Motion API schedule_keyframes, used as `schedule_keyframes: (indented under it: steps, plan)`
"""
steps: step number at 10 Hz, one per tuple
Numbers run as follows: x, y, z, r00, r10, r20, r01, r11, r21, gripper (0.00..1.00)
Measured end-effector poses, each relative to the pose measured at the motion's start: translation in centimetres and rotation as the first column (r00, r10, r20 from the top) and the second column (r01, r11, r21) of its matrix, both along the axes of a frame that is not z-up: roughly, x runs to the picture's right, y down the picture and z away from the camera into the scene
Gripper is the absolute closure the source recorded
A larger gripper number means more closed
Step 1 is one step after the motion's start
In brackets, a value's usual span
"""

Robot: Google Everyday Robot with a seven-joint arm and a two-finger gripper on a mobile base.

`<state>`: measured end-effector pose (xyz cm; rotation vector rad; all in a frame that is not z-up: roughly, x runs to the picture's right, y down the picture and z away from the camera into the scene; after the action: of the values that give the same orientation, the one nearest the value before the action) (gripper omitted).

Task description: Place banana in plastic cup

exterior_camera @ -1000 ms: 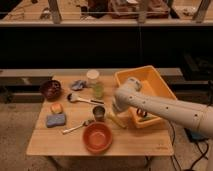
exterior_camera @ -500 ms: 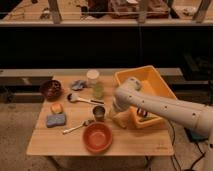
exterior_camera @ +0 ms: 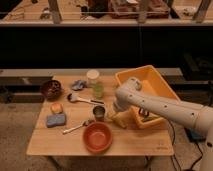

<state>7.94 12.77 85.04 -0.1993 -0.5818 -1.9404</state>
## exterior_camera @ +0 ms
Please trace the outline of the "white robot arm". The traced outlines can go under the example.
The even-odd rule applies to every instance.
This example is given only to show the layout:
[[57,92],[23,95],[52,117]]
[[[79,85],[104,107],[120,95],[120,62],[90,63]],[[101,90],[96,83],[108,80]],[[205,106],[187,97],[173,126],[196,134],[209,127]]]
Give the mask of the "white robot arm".
[[199,171],[213,171],[213,108],[197,103],[175,100],[145,93],[136,77],[128,78],[115,91],[113,114],[131,106],[142,108],[171,120],[206,138]]

